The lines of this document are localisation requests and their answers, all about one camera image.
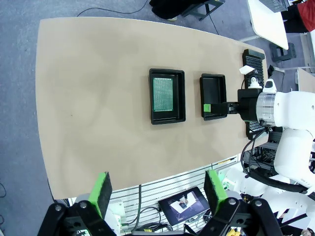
white table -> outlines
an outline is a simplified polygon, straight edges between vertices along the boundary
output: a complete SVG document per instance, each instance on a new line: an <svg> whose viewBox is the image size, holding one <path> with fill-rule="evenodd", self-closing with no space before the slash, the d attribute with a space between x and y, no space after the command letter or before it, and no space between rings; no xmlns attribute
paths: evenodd
<svg viewBox="0 0 315 236"><path fill-rule="evenodd" d="M259 0L247 0L247 4L250 11L252 28L256 35L243 38L240 41L246 42L262 37L288 50L289 46L281 13L273 12Z"/></svg>

gray floor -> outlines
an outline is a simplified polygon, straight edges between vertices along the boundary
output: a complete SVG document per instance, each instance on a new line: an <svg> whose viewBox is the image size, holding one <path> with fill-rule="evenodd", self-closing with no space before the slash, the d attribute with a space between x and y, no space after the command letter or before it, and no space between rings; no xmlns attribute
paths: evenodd
<svg viewBox="0 0 315 236"><path fill-rule="evenodd" d="M0 0L0 182L7 195L0 198L1 225L6 236L36 235L52 197L42 159L37 129L35 105L35 57L40 19L73 17L89 7L104 7L117 11L135 11L145 0ZM211 33L216 30L206 18L199 22L193 16L179 17L173 23L162 20L146 6L135 14L118 14L90 10L82 16L123 17L176 24ZM245 0L226 0L212 19L220 35L240 39L253 35ZM285 67L304 65L299 35L290 35L297 58L285 61ZM249 42L265 50L271 62L269 42L256 39ZM274 76L280 88L282 74ZM286 73L283 91L296 89L294 72Z"/></svg>

green square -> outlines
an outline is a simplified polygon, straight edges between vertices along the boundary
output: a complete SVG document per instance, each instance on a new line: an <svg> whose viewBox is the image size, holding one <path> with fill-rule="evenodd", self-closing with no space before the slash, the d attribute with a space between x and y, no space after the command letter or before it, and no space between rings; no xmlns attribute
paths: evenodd
<svg viewBox="0 0 315 236"><path fill-rule="evenodd" d="M172 112L173 79L153 78L153 111Z"/></svg>

screw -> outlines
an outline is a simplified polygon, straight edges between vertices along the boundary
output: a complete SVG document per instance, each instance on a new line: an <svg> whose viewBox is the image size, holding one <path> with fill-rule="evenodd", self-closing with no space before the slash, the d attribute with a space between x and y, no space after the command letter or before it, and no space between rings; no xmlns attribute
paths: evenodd
<svg viewBox="0 0 315 236"><path fill-rule="evenodd" d="M80 208L87 208L87 204L85 202L80 203Z"/></svg>
<svg viewBox="0 0 315 236"><path fill-rule="evenodd" d="M262 203L261 203L261 201L256 201L255 205L258 206L258 207L261 207Z"/></svg>
<svg viewBox="0 0 315 236"><path fill-rule="evenodd" d="M55 210L56 210L56 211L61 211L61 209L62 209L61 205L55 206Z"/></svg>
<svg viewBox="0 0 315 236"><path fill-rule="evenodd" d="M231 205L235 205L236 201L234 199L230 199L230 200L228 200L228 203L231 204Z"/></svg>

table leg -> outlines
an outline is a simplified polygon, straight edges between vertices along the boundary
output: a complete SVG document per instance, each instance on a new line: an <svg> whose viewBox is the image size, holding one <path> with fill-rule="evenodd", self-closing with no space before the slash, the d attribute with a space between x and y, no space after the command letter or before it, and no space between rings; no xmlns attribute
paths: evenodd
<svg viewBox="0 0 315 236"><path fill-rule="evenodd" d="M256 39L256 38L259 38L259 36L255 34L255 35L247 37L247 38L239 39L239 41L246 42L246 41L250 41L250 40L253 40L253 39Z"/></svg>

